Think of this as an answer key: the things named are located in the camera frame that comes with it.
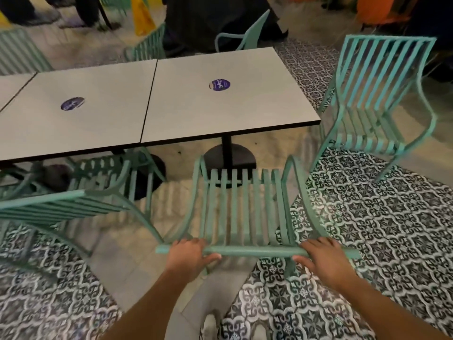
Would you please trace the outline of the person's right hand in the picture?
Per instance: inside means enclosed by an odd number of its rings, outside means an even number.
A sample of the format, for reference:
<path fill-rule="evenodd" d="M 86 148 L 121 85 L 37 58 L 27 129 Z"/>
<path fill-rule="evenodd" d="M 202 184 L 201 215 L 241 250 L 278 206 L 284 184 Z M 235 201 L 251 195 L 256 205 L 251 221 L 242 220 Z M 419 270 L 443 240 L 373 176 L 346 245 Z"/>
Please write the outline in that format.
<path fill-rule="evenodd" d="M 326 237 L 309 239 L 299 245 L 314 262 L 314 273 L 321 282 L 339 293 L 351 290 L 359 281 L 340 244 Z"/>

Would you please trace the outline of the person's left hand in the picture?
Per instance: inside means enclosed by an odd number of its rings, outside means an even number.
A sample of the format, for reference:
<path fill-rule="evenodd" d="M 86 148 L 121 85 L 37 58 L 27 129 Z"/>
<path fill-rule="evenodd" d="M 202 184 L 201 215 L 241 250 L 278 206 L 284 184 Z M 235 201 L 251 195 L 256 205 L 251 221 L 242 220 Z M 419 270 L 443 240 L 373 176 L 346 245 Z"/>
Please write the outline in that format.
<path fill-rule="evenodd" d="M 186 284 L 193 281 L 204 269 L 201 258 L 209 255 L 203 254 L 206 245 L 206 241 L 199 238 L 175 241 L 170 246 L 164 272 Z"/>

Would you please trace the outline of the teal slatted metal chair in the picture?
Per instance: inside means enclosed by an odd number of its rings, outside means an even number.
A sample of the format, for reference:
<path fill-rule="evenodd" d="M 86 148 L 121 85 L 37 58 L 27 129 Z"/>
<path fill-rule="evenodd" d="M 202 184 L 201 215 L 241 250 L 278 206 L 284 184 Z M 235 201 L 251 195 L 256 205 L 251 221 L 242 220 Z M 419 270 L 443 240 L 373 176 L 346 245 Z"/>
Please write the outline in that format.
<path fill-rule="evenodd" d="M 167 254 L 175 240 L 205 239 L 203 254 L 223 257 L 281 258 L 284 276 L 295 271 L 292 256 L 308 257 L 297 241 L 287 182 L 293 172 L 311 236 L 329 237 L 314 211 L 306 188 L 307 175 L 298 157 L 289 155 L 280 169 L 212 169 L 199 156 L 194 163 L 188 210 L 181 225 L 156 246 Z"/>
<path fill-rule="evenodd" d="M 0 76 L 53 70 L 52 65 L 24 29 L 0 31 Z"/>
<path fill-rule="evenodd" d="M 126 47 L 123 56 L 126 62 L 161 60 L 166 58 L 163 39 L 166 24 L 163 22 L 156 30 L 133 47 Z"/>
<path fill-rule="evenodd" d="M 120 15 L 127 16 L 132 8 L 131 0 L 100 0 L 103 7 L 116 10 Z"/>
<path fill-rule="evenodd" d="M 320 124 L 321 144 L 310 172 L 327 148 L 391 157 L 377 175 L 381 181 L 396 163 L 430 137 L 437 115 L 423 89 L 425 65 L 436 37 L 348 34 L 336 68 L 317 109 L 322 117 L 331 109 L 331 122 Z M 430 116 L 429 125 L 411 142 L 393 119 L 408 92 Z"/>
<path fill-rule="evenodd" d="M 65 158 L 63 188 L 50 187 L 44 182 L 46 166 L 33 163 L 29 171 L 19 167 L 0 170 L 0 247 L 12 226 L 25 226 L 28 236 L 20 256 L 0 254 L 0 265 L 25 272 L 50 276 L 29 263 L 36 233 L 59 240 L 88 258 L 92 252 L 78 245 L 65 234 L 65 226 L 74 219 L 96 217 L 109 213 L 130 212 L 147 228 L 158 244 L 163 238 L 151 222 L 153 178 L 146 197 L 134 200 L 136 175 L 145 166 L 154 172 L 154 162 L 147 148 L 129 149 L 123 154 L 104 155 L 74 161 Z"/>
<path fill-rule="evenodd" d="M 223 52 L 221 47 L 219 46 L 219 41 L 222 38 L 229 39 L 228 42 L 231 40 L 241 40 L 238 46 L 234 49 L 234 51 L 241 51 L 241 50 L 248 50 L 248 49 L 256 49 L 258 46 L 258 40 L 263 29 L 263 26 L 270 14 L 270 9 L 264 12 L 243 34 L 230 34 L 230 33 L 219 33 L 215 40 L 214 46 L 217 53 Z"/>

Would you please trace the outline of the person's left forearm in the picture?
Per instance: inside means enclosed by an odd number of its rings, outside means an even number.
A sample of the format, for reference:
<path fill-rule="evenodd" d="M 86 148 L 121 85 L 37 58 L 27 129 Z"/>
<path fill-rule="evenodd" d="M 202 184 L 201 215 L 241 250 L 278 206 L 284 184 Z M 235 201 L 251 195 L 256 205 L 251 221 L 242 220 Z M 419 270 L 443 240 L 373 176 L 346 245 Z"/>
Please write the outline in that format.
<path fill-rule="evenodd" d="M 164 340 L 175 304 L 188 282 L 181 272 L 165 270 L 100 340 Z"/>

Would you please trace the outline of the person's right forearm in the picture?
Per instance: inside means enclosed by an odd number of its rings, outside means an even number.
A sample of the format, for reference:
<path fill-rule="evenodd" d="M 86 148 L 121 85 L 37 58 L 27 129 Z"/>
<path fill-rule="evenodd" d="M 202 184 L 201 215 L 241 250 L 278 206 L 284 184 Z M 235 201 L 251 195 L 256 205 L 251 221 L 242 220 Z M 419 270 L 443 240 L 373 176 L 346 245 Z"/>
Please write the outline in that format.
<path fill-rule="evenodd" d="M 382 295 L 357 275 L 337 291 L 367 322 L 377 340 L 453 340 Z"/>

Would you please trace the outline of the person's white left shoe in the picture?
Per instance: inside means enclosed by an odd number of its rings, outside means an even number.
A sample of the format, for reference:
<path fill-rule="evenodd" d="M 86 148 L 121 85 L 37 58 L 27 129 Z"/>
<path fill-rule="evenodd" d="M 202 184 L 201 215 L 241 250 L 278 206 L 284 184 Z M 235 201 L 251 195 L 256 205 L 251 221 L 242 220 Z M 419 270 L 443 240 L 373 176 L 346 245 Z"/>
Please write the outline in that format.
<path fill-rule="evenodd" d="M 218 316 L 214 312 L 206 315 L 200 328 L 199 340 L 219 340 Z"/>

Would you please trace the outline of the grey square table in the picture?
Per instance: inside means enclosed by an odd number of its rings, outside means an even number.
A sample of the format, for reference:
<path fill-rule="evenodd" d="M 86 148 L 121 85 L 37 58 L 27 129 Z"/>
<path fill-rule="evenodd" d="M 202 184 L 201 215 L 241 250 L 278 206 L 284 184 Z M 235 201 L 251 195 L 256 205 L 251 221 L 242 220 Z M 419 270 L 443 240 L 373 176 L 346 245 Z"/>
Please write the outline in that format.
<path fill-rule="evenodd" d="M 34 73 L 0 76 L 0 112 L 24 89 L 37 75 Z"/>
<path fill-rule="evenodd" d="M 157 60 L 38 73 L 0 112 L 0 162 L 139 144 Z M 79 108 L 60 105 L 84 97 Z"/>
<path fill-rule="evenodd" d="M 226 79 L 225 91 L 209 83 Z M 320 124 L 272 47 L 158 60 L 141 143 L 158 145 Z"/>

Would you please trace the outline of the yellow floor sign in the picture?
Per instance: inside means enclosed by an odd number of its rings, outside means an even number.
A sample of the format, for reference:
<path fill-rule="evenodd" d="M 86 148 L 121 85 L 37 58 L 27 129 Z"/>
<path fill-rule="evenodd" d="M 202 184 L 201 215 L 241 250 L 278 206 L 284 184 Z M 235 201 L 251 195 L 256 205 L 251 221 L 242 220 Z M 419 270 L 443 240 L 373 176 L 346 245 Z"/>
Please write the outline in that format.
<path fill-rule="evenodd" d="M 150 32 L 153 32 L 157 26 L 153 21 L 144 0 L 130 0 L 130 2 L 135 34 L 139 37 L 143 37 Z"/>

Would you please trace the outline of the orange chair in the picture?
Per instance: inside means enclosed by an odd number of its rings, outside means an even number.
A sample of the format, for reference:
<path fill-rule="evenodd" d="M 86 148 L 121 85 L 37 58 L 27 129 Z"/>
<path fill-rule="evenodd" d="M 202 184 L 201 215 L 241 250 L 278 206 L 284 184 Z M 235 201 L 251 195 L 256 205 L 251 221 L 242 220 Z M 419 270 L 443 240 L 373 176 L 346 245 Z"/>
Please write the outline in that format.
<path fill-rule="evenodd" d="M 394 0 L 357 0 L 356 19 L 361 24 L 361 31 L 366 27 L 408 22 L 411 16 L 393 12 L 393 3 Z"/>

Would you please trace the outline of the black round table pedestal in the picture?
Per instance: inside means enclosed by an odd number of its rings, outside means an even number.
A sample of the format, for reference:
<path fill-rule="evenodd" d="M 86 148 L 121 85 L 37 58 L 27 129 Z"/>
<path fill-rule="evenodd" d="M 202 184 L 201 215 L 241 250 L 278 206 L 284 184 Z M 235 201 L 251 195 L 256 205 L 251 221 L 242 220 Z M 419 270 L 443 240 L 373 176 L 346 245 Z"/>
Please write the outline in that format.
<path fill-rule="evenodd" d="M 155 190 L 158 189 L 163 182 L 163 179 L 158 175 L 158 173 L 161 173 L 162 176 L 166 178 L 166 166 L 163 160 L 159 156 L 154 154 L 150 154 L 150 156 L 153 159 L 153 168 L 155 169 L 155 171 L 151 172 L 151 169 L 145 166 L 139 167 L 137 169 L 136 188 L 134 193 L 135 201 L 141 200 L 146 197 L 146 189 L 148 183 L 150 182 L 149 173 L 152 173 L 151 176 L 153 178 L 151 193 L 155 192 Z"/>
<path fill-rule="evenodd" d="M 211 177 L 212 169 L 218 170 L 218 178 L 221 178 L 222 171 L 227 172 L 226 188 L 231 188 L 232 170 L 237 170 L 238 186 L 241 186 L 243 177 L 252 178 L 252 170 L 257 168 L 255 156 L 246 147 L 233 144 L 231 136 L 222 136 L 220 145 L 210 148 L 204 155 L 208 178 Z"/>

